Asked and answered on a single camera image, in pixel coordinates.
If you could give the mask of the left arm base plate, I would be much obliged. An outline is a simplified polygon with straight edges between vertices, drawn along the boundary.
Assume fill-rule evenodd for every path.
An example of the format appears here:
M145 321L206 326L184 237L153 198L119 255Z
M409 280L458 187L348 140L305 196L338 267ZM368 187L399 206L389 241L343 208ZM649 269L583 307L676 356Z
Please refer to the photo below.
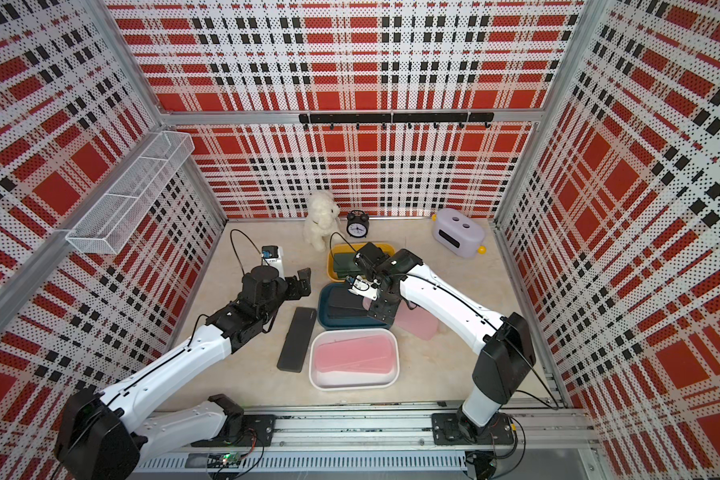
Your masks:
M228 420L220 433L206 440L191 443L202 447L269 447L275 430L275 415L242 415Z

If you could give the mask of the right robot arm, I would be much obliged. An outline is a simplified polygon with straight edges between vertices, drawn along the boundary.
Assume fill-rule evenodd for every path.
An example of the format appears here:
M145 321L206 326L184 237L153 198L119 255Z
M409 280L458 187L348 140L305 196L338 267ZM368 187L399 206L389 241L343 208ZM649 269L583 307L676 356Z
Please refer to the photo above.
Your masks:
M462 435L475 442L534 369L528 322L518 313L505 316L470 299L407 249L389 256L367 243L353 262L360 273L347 281L350 292L370 300L372 318L391 325L400 305L415 305L434 315L477 355L472 391L456 414Z

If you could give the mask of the green pencil case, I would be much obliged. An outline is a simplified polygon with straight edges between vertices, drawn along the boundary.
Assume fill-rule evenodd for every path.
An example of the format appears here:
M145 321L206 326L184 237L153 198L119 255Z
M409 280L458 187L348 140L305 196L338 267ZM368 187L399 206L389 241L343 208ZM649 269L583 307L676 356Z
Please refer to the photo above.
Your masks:
M362 273L362 269L355 263L354 252L334 253L332 259L332 270L338 279Z

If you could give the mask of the black pencil case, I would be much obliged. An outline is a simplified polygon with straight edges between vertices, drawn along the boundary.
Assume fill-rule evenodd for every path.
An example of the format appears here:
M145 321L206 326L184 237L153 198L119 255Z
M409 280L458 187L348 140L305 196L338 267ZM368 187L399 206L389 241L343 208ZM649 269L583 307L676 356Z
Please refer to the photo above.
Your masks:
M344 288L334 288L327 297L327 316L330 318L364 317L366 298L354 295Z
M302 371L316 319L316 309L296 308L276 364L278 370L289 373Z

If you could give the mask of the pink pencil case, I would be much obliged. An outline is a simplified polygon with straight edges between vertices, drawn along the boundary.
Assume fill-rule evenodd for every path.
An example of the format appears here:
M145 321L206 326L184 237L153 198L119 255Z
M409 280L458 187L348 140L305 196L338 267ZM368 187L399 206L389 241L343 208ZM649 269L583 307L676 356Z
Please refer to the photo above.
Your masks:
M314 366L320 373L388 374L396 363L395 344L382 335L325 343L314 355Z
M405 302L401 302L391 326L400 328L424 341L429 341L438 332L439 324L438 318L427 310L419 306L410 309ZM384 322L381 323L381 328L389 329L391 326Z
M397 352L321 350L314 363L321 373L388 374L397 365Z

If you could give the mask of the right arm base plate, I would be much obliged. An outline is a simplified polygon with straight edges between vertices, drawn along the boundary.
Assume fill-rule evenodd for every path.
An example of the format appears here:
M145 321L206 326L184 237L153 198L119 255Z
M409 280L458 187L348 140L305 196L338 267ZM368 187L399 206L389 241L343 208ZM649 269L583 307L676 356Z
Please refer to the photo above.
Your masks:
M461 411L431 415L434 443L438 446L512 446L514 430L508 415L497 412L484 426L476 426Z

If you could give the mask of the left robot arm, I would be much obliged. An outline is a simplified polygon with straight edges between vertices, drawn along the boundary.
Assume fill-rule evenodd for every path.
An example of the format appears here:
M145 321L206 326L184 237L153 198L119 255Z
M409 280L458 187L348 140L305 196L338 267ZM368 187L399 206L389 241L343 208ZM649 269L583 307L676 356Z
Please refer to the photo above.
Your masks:
M211 439L238 423L243 411L224 395L160 416L154 426L146 420L190 380L270 330L284 302L310 293L308 268L283 277L274 267L254 267L243 276L237 298L189 339L123 380L86 387L66 401L54 448L59 465L75 479L126 479L140 460Z

